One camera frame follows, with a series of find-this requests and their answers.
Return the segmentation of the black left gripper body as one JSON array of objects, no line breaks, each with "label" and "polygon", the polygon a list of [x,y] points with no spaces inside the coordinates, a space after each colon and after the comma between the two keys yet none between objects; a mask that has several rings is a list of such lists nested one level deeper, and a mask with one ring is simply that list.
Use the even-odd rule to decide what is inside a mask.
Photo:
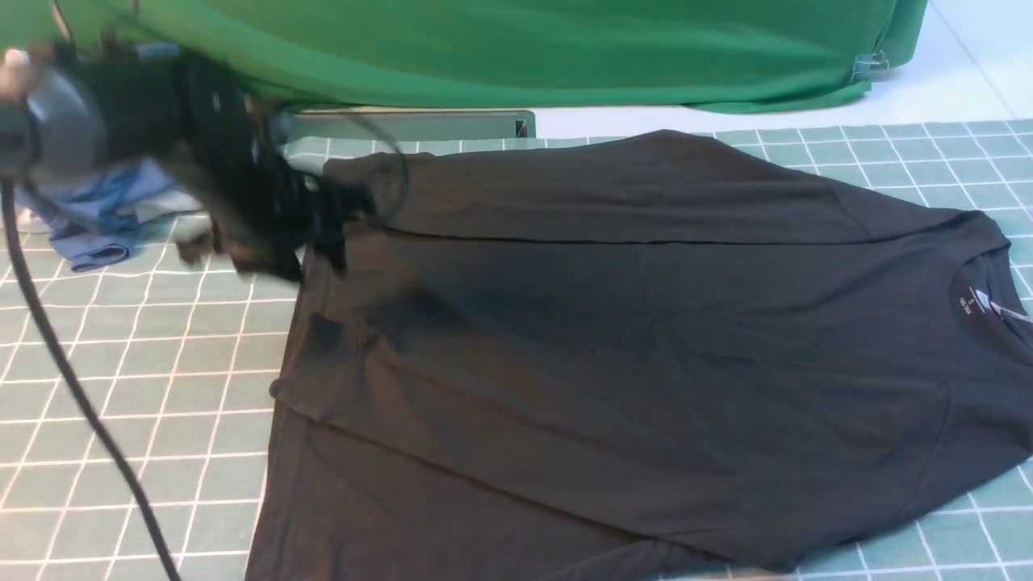
[{"label": "black left gripper body", "polygon": [[176,242],[191,267],[221,255],[240,275],[301,283],[298,251],[309,248],[341,274],[345,225],[376,215],[368,186],[295,169],[268,144],[228,151],[182,144],[174,180],[209,214],[206,228]]}]

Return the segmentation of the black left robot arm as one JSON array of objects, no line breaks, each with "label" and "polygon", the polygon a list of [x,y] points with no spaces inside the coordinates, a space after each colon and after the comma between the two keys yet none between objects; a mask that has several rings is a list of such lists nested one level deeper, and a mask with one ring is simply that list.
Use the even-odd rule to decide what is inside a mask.
[{"label": "black left robot arm", "polygon": [[298,282],[296,251],[310,247],[344,271],[345,225],[376,216],[373,196],[294,169],[280,151],[286,111],[204,56],[54,49],[2,67],[4,180],[38,192],[152,161],[209,213],[209,228],[177,242],[187,264],[223,255]]}]

